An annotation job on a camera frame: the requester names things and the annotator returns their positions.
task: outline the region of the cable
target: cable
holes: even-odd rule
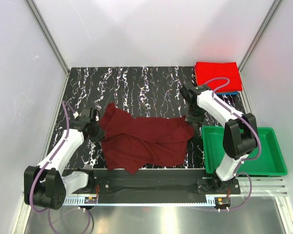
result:
[[[56,220],[53,220],[51,223],[52,225],[54,225],[56,222],[58,222],[59,220],[61,220],[63,217],[65,217],[66,215],[68,215],[69,213],[75,211],[76,209],[71,209],[69,211],[66,211],[64,214],[61,215],[61,217],[57,218]],[[93,215],[92,213],[90,212],[90,215],[91,215],[91,220],[92,220],[92,227],[91,227],[91,231],[89,233],[92,233],[93,232],[93,229],[94,229],[94,218],[93,218]]]
[[[50,211],[51,211],[51,210],[49,209],[49,210],[48,210],[48,222],[49,222],[49,225],[50,225],[52,231],[53,231],[55,234],[60,234],[59,232],[57,232],[57,230],[55,230],[55,228],[54,228],[53,225],[52,225]],[[88,229],[89,226],[90,226],[90,220],[91,220],[91,219],[93,220],[93,226],[94,226],[94,219],[93,219],[93,216],[92,216],[92,214],[90,213],[90,211],[86,210],[85,208],[83,209],[83,211],[87,211],[87,214],[88,214],[88,223],[87,223],[86,228],[85,228],[80,234],[84,234],[84,233],[87,231],[87,229]]]
[[[247,174],[246,172],[240,172],[239,174],[237,174],[237,176],[236,176],[235,178],[237,178],[237,177],[238,177],[239,175],[241,175],[241,174],[246,175],[247,178],[249,179],[249,182],[250,182],[250,191],[249,191],[249,195],[248,195],[248,197],[245,199],[245,201],[244,201],[241,205],[239,205],[239,206],[237,206],[237,207],[234,207],[234,208],[231,208],[231,209],[230,209],[231,211],[236,211],[236,210],[242,208],[242,207],[247,203],[247,201],[249,200],[249,198],[251,197],[251,194],[252,194],[252,188],[253,188],[253,186],[252,186],[252,180],[251,180],[251,177],[250,177],[249,174]]]
[[[228,194],[227,194],[226,198],[229,196],[230,196],[230,188],[228,188]]]
[[[30,193],[29,193],[29,204],[30,204],[32,210],[33,210],[34,212],[36,212],[36,213],[43,213],[43,212],[45,212],[45,211],[47,210],[47,208],[44,208],[44,209],[42,209],[42,210],[37,210],[37,209],[35,208],[35,206],[34,206],[33,197],[34,197],[34,190],[35,190],[35,187],[36,187],[36,185],[37,185],[37,182],[38,182],[40,176],[42,175],[43,171],[44,171],[45,168],[47,167],[47,165],[49,165],[49,163],[51,162],[51,160],[55,157],[55,155],[58,153],[58,151],[59,151],[59,150],[61,149],[61,147],[64,145],[64,143],[66,142],[67,137],[68,137],[68,135],[69,135],[69,117],[68,117],[68,112],[67,112],[66,106],[68,106],[68,107],[72,110],[72,112],[74,113],[74,116],[78,116],[78,113],[75,112],[75,110],[74,110],[74,109],[73,109],[73,108],[72,108],[72,107],[71,107],[66,101],[62,101],[62,107],[63,107],[63,109],[64,109],[64,114],[65,114],[65,119],[66,119],[66,134],[65,134],[65,137],[64,137],[63,141],[59,144],[58,148],[54,151],[54,153],[53,153],[52,156],[50,157],[50,160],[49,160],[48,162],[46,162],[46,163],[43,165],[43,167],[41,167],[41,169],[38,171],[38,173],[37,173],[37,175],[36,175],[36,177],[35,177],[35,179],[34,179],[34,182],[33,182],[33,184],[32,184],[32,187],[31,187],[31,189],[30,189]],[[94,229],[94,219],[93,219],[92,214],[91,214],[88,210],[86,210],[86,209],[84,209],[84,211],[87,211],[87,214],[88,214],[88,224],[87,224],[85,230],[83,230],[83,231],[81,232],[81,234],[84,234],[84,233],[87,231],[87,229],[89,228],[90,220],[91,220],[91,219],[92,219],[92,223],[93,223],[92,230]],[[48,209],[48,221],[49,221],[49,225],[50,225],[52,231],[53,231],[54,233],[56,233],[56,234],[59,234],[59,232],[57,232],[57,231],[54,229],[53,225],[52,225],[51,217],[50,217],[50,209]]]
[[[66,142],[66,139],[68,137],[68,134],[69,134],[69,118],[68,118],[68,113],[67,113],[67,109],[65,107],[65,105],[68,105],[68,107],[73,111],[75,112],[75,110],[66,102],[66,101],[62,101],[62,107],[64,109],[64,113],[65,113],[65,118],[66,118],[66,135],[65,135],[65,138],[63,139],[63,141],[60,143],[60,145],[58,146],[58,148],[54,151],[54,153],[52,154],[52,156],[50,157],[50,160],[51,161],[55,155],[58,153],[58,151],[61,149],[61,147],[64,145],[64,143]],[[36,184],[41,176],[41,174],[43,173],[43,171],[45,170],[45,168],[47,167],[47,165],[49,165],[49,162],[46,162],[43,167],[41,167],[41,169],[38,171],[38,174],[36,175],[35,179],[34,179],[34,182],[31,186],[31,189],[30,189],[30,193],[29,193],[29,204],[30,204],[30,207],[33,209],[34,212],[36,213],[42,213],[42,212],[45,212],[47,210],[47,208],[44,208],[42,210],[37,210],[34,206],[34,190],[35,190],[35,187],[36,187]]]
[[[95,188],[96,188],[96,193],[97,193],[96,198],[97,198],[97,204],[98,204],[98,196],[99,196],[100,186],[97,185]]]
[[[230,83],[230,80],[229,80],[228,78],[226,78],[226,77],[218,77],[218,78],[210,79],[210,80],[208,80],[207,82],[205,82],[204,84],[208,84],[208,83],[210,83],[210,82],[212,82],[212,81],[220,80],[220,79],[224,79],[224,80],[226,80],[227,82],[226,82],[225,84],[220,85],[220,86],[218,86],[217,88],[215,88],[215,89],[213,90],[211,96],[212,96],[212,98],[213,98],[213,99],[214,99],[219,105],[221,105],[222,107],[224,107],[227,111],[229,111],[229,112],[231,113],[231,109],[228,108],[228,107],[227,107],[227,106],[221,101],[221,99],[220,99],[219,97],[217,97],[217,96],[214,97],[214,95],[215,95],[215,93],[217,92],[217,90],[219,90],[219,89],[221,89],[221,88],[227,86],[227,85]],[[258,134],[257,134],[256,131],[255,131],[255,130],[249,125],[249,123],[248,123],[245,119],[243,119],[241,116],[239,116],[237,113],[233,112],[232,114],[233,114],[235,117],[237,117],[239,120],[241,120],[241,121],[242,121],[242,122],[243,122],[243,123],[249,128],[249,130],[250,130],[250,131],[252,132],[252,134],[254,135],[255,140],[256,140],[256,143],[257,143],[257,146],[258,146],[258,153],[257,153],[257,155],[256,155],[255,157],[242,159],[242,160],[238,163],[238,165],[236,166],[236,168],[235,168],[234,171],[233,171],[233,174],[235,175],[236,172],[239,170],[241,164],[244,163],[244,161],[251,161],[251,160],[256,160],[256,159],[259,158],[260,154],[262,153],[262,145],[261,145],[261,143],[260,143],[260,140],[259,140],[259,136],[258,136]]]

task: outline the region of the dark red cloth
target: dark red cloth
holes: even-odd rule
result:
[[[107,168],[135,173],[146,163],[175,166],[184,163],[193,128],[181,118],[138,117],[107,106],[100,126],[106,131],[102,149]]]
[[[197,62],[194,70],[198,85],[202,85],[213,78],[227,77],[230,83],[226,87],[219,89],[217,93],[242,91],[242,81],[236,62]],[[225,83],[225,80],[215,80],[208,83],[208,86],[214,90]]]

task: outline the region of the white wall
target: white wall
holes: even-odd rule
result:
[[[237,61],[273,0],[35,0],[68,66]]]
[[[23,173],[42,155],[64,72],[24,0],[0,0],[0,234],[11,234]]]
[[[285,0],[242,72],[257,121],[275,129],[293,207],[293,0]]]

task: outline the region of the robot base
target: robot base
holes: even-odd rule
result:
[[[227,185],[222,189],[216,189],[211,184],[211,179],[197,179],[197,193],[200,195],[209,195],[209,194],[222,194],[227,195],[228,189],[230,189],[230,194],[241,194],[239,181],[237,179],[232,180],[232,183]]]

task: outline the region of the metal frame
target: metal frame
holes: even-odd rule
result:
[[[61,100],[64,95],[65,86],[68,81],[68,74],[69,74],[69,68],[67,64],[65,63],[60,51],[58,50],[49,30],[46,27],[45,22],[43,21],[43,18],[37,9],[36,4],[33,0],[25,0],[26,3],[29,6],[29,9],[31,10],[32,14],[34,15],[43,35],[45,36],[47,42],[49,43],[51,50],[54,52],[56,58],[58,59],[61,67],[63,68],[64,72],[67,74],[65,77],[65,82],[63,83],[63,87],[61,89],[61,93],[59,95],[59,99],[57,102],[56,111],[53,116],[52,123],[50,125],[47,140],[44,144],[44,150],[42,153],[42,158],[44,158],[47,154],[48,147],[51,141],[53,129],[56,123],[57,115],[59,113]],[[277,12],[278,8],[280,7],[283,0],[274,0],[273,4],[271,5],[267,15],[265,16],[263,23],[261,24],[259,30],[257,31],[252,43],[250,44],[245,56],[243,57],[240,66],[239,71],[241,72],[243,68],[245,67],[247,61],[249,60],[252,52],[254,51],[255,47],[257,46],[259,40],[263,36],[264,32],[266,31],[267,27],[269,26],[269,23],[273,19],[275,13]],[[249,101],[249,96],[247,94],[247,91],[245,87],[243,87],[243,92],[240,93],[242,102],[244,104],[245,110],[247,112],[253,112],[251,103]],[[191,169],[193,172],[199,172],[200,169]],[[240,188],[241,188],[241,194],[244,196],[249,192],[249,181],[247,178],[239,178]],[[286,192],[286,188],[284,187],[283,181],[281,178],[276,177],[253,177],[252,178],[253,183],[253,192],[252,196],[272,196],[275,198],[278,210],[280,212],[283,225],[285,227],[285,230],[287,233],[293,234],[293,211],[291,208],[291,205],[289,203],[289,198]],[[25,205],[23,202],[23,196],[21,197],[22,202],[20,203],[20,212],[17,217],[17,222],[15,223],[15,227],[12,233],[14,234],[23,234],[28,222],[29,214],[30,214],[30,206]]]
[[[274,0],[273,1],[270,9],[268,10],[268,13],[266,14],[262,24],[260,25],[253,41],[251,42],[246,54],[244,55],[240,65],[239,65],[240,72],[243,70],[243,68],[245,67],[245,64],[248,62],[251,54],[253,53],[255,47],[257,46],[257,44],[260,41],[260,39],[262,38],[262,36],[264,35],[266,29],[268,28],[271,20],[273,19],[273,17],[277,13],[282,2],[283,2],[283,0]]]
[[[40,27],[41,32],[43,33],[45,39],[47,40],[52,52],[54,53],[55,57],[57,58],[60,66],[62,67],[65,74],[68,75],[70,68],[67,66],[62,54],[60,53],[55,41],[53,40],[35,2],[33,0],[25,0],[25,2],[27,3],[31,13],[33,14],[37,24]]]

